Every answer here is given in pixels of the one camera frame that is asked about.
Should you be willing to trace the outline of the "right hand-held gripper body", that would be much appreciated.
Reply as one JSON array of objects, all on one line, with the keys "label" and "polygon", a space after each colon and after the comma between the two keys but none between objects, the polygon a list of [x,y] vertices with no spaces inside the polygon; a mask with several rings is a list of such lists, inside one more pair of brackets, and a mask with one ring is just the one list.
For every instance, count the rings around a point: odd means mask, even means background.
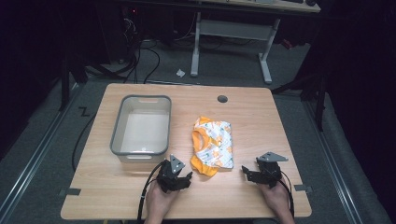
[{"label": "right hand-held gripper body", "polygon": [[281,169],[278,165],[281,161],[288,161],[289,159],[278,155],[274,152],[266,152],[256,159],[259,166],[258,180],[259,184],[268,185],[270,188],[274,187],[276,183],[282,178]]}]

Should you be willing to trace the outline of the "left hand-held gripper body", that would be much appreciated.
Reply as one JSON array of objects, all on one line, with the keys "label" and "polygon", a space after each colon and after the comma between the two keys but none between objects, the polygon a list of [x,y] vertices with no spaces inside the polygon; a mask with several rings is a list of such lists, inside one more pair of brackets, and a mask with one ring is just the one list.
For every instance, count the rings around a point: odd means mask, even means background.
[{"label": "left hand-held gripper body", "polygon": [[178,177],[178,175],[184,167],[185,163],[173,154],[170,155],[168,160],[163,162],[160,172],[156,177],[156,180],[163,192],[180,190],[175,189],[175,185],[179,181],[182,181],[181,177]]}]

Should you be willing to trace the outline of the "person's left hand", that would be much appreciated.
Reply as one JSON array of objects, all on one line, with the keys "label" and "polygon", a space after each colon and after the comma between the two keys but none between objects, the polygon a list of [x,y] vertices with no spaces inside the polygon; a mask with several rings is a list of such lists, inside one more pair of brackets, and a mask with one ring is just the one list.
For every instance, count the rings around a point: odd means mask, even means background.
[{"label": "person's left hand", "polygon": [[153,181],[146,195],[147,216],[144,224],[162,224],[178,194],[179,190],[163,192],[158,182]]}]

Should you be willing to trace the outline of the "person's right hand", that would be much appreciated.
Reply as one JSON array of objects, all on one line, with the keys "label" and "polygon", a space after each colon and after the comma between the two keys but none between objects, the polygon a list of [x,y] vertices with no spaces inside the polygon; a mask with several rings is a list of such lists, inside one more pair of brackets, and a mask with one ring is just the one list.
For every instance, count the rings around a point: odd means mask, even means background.
[{"label": "person's right hand", "polygon": [[278,218],[280,224],[295,224],[294,217],[290,211],[290,199],[288,190],[284,186],[284,180],[277,181],[272,188],[264,184],[259,184],[258,187],[267,206]]}]

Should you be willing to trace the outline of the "orange and white printed garment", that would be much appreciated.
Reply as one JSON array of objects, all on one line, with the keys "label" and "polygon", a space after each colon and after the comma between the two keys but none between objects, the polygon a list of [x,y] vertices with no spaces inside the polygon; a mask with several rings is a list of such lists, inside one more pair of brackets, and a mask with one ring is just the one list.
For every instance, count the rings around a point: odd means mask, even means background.
[{"label": "orange and white printed garment", "polygon": [[227,121],[199,117],[191,132],[191,166],[201,175],[214,176],[233,169],[232,125]]}]

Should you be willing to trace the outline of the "grey plastic bin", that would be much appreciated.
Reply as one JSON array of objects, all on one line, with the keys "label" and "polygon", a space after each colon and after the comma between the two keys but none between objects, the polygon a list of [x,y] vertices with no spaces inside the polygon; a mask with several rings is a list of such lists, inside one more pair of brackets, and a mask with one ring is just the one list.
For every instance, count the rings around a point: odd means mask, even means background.
[{"label": "grey plastic bin", "polygon": [[157,163],[169,148],[172,101],[165,95],[127,95],[121,100],[110,150],[121,162]]}]

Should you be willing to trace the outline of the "black metal stand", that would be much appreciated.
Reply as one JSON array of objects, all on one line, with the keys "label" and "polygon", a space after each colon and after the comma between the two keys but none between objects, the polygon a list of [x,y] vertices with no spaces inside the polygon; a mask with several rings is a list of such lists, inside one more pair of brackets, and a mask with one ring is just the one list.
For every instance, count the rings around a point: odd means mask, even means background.
[{"label": "black metal stand", "polygon": [[271,90],[272,94],[280,94],[283,91],[292,89],[301,89],[300,98],[302,101],[316,100],[316,109],[314,112],[314,121],[317,128],[322,132],[322,118],[325,109],[324,101],[326,94],[327,75],[313,74],[306,77],[300,77],[285,85]]},{"label": "black metal stand", "polygon": [[88,76],[86,75],[85,66],[81,57],[73,50],[67,49],[64,59],[62,60],[60,111],[65,110],[70,101],[70,77],[73,77],[77,84],[85,84],[88,81]]}]

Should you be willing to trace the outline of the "white-legged desk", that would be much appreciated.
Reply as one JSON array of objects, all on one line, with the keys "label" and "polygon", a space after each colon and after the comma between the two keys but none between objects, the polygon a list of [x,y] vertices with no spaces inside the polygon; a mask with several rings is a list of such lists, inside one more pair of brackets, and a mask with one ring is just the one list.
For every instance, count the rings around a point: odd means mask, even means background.
[{"label": "white-legged desk", "polygon": [[[126,0],[140,7],[169,7],[191,9],[196,12],[194,49],[191,58],[191,76],[199,74],[200,40],[202,35],[264,41],[266,46],[258,54],[263,80],[272,83],[267,57],[273,45],[282,16],[317,16],[321,8],[318,0]],[[224,19],[203,19],[202,13],[214,12],[242,15],[273,16],[269,24],[259,21],[242,22]]]}]

